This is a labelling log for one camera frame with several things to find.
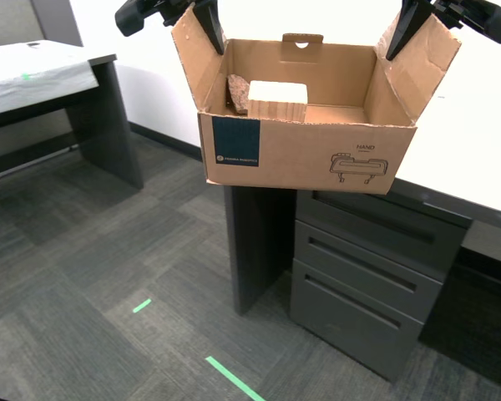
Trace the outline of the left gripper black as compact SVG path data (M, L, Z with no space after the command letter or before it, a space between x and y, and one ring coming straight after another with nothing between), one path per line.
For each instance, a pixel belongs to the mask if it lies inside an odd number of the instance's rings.
M187 0L128 0L115 13L119 31L129 37L144 28L144 20L156 13L164 19L164 26L174 26L191 1ZM193 12L218 54L225 53L225 40L220 24L217 0L200 0Z

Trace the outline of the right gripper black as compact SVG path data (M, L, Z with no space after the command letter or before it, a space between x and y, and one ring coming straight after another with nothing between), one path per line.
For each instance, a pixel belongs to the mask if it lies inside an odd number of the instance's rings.
M501 7L483 0L402 0L397 26L387 50L393 61L433 12L451 28L470 27L484 37L501 44Z

